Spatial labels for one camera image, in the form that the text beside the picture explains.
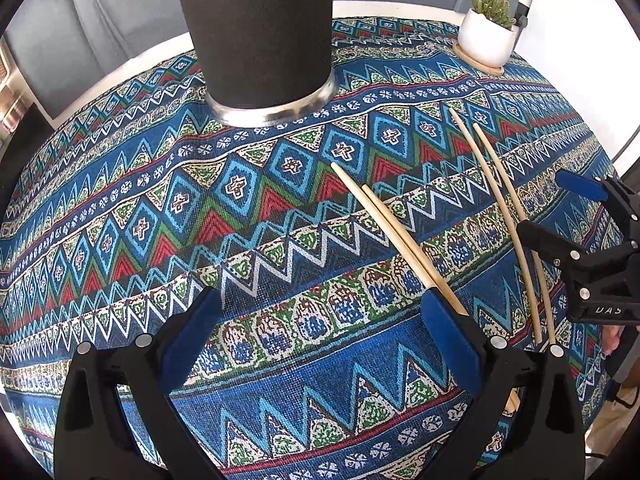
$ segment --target wooden coaster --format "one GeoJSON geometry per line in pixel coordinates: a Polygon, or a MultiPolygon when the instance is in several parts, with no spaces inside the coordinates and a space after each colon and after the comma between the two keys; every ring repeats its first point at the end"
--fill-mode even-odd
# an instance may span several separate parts
{"type": "Polygon", "coordinates": [[[484,72],[485,74],[488,74],[488,75],[504,74],[503,66],[501,66],[500,68],[494,68],[492,66],[487,66],[485,64],[480,63],[479,61],[476,61],[471,56],[469,56],[469,54],[467,54],[464,50],[462,50],[462,47],[459,46],[457,41],[453,42],[453,52],[455,52],[456,56],[458,56],[462,61],[466,61],[467,63],[469,63],[469,65],[471,65],[476,70],[479,70],[480,72],[484,72]]]}

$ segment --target white wall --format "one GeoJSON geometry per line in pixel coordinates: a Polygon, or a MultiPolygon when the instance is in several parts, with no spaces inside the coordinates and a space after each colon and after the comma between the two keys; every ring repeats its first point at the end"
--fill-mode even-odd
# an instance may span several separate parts
{"type": "MultiPolygon", "coordinates": [[[[609,156],[640,124],[640,40],[614,0],[533,0],[516,52],[564,94],[609,156]]],[[[640,139],[616,163],[640,157],[640,139]]]]}

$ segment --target blue gripper pad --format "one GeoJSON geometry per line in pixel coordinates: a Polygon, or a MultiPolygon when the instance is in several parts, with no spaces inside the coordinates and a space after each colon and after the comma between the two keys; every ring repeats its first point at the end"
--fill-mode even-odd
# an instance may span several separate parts
{"type": "Polygon", "coordinates": [[[604,202],[609,197],[601,183],[567,170],[558,170],[556,184],[594,202],[604,202]]]}
{"type": "Polygon", "coordinates": [[[212,288],[199,304],[192,304],[196,312],[166,348],[162,356],[160,388],[169,395],[187,380],[193,364],[207,343],[213,327],[222,315],[220,292],[212,288]]]}
{"type": "Polygon", "coordinates": [[[460,388],[474,397],[482,391],[480,356],[455,322],[456,313],[436,288],[422,295],[422,322],[460,388]]]}

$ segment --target human hand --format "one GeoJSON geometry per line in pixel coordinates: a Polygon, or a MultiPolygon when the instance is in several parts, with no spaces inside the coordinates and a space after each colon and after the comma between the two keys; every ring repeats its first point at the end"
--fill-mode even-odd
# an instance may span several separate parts
{"type": "Polygon", "coordinates": [[[602,346],[602,353],[604,355],[611,355],[611,353],[620,345],[620,334],[622,333],[623,326],[615,325],[603,325],[602,335],[600,336],[600,345],[602,346]]]}

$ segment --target metal ring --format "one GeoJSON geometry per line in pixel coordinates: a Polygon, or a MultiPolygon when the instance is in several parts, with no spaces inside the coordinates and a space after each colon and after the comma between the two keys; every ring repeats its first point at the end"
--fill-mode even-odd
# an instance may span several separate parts
{"type": "Polygon", "coordinates": [[[153,341],[153,337],[150,334],[141,334],[136,338],[136,346],[139,348],[146,348],[153,341]]]}
{"type": "Polygon", "coordinates": [[[501,335],[494,335],[491,339],[489,339],[489,342],[491,343],[491,346],[497,348],[498,350],[507,348],[507,340],[501,335]]]}
{"type": "Polygon", "coordinates": [[[91,350],[91,343],[89,343],[88,341],[83,341],[78,345],[78,348],[76,348],[76,351],[80,354],[80,355],[84,355],[89,353],[89,350],[91,350]]]}
{"type": "Polygon", "coordinates": [[[238,128],[260,128],[295,121],[322,108],[338,91],[338,79],[331,69],[329,79],[312,94],[287,103],[269,108],[231,108],[217,102],[209,91],[205,95],[207,104],[213,110],[216,120],[238,128]]]}
{"type": "Polygon", "coordinates": [[[551,345],[549,351],[555,357],[562,357],[564,355],[564,350],[562,350],[562,347],[560,345],[551,345]]]}

